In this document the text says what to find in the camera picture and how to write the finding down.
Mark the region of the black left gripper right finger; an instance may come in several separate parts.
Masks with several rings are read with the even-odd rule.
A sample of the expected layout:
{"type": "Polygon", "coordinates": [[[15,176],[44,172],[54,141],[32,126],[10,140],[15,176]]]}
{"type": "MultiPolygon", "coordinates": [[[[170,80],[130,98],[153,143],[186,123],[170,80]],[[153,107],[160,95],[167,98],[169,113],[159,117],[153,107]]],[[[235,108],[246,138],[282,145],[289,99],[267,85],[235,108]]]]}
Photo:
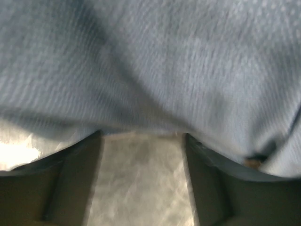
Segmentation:
{"type": "Polygon", "coordinates": [[[301,180],[240,165],[185,135],[185,153],[201,226],[298,226],[301,180]]]}

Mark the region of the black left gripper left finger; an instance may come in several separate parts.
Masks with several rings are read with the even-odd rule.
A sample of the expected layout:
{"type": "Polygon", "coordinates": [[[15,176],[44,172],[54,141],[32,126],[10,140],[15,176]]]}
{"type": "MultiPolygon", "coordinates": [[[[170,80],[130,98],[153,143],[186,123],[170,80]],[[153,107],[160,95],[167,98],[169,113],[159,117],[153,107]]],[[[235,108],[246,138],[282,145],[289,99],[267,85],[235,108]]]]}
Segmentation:
{"type": "Polygon", "coordinates": [[[0,173],[2,226],[84,226],[102,155],[100,131],[48,157],[0,173]]]}

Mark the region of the blue patterned pillowcase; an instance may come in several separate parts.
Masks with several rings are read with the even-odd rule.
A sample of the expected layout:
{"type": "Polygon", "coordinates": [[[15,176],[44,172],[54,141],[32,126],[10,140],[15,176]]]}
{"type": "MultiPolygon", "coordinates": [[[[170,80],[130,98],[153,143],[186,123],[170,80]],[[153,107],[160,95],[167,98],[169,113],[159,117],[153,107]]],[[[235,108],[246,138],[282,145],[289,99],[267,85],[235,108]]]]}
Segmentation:
{"type": "Polygon", "coordinates": [[[75,143],[189,133],[301,175],[298,0],[3,0],[0,119],[75,143]]]}

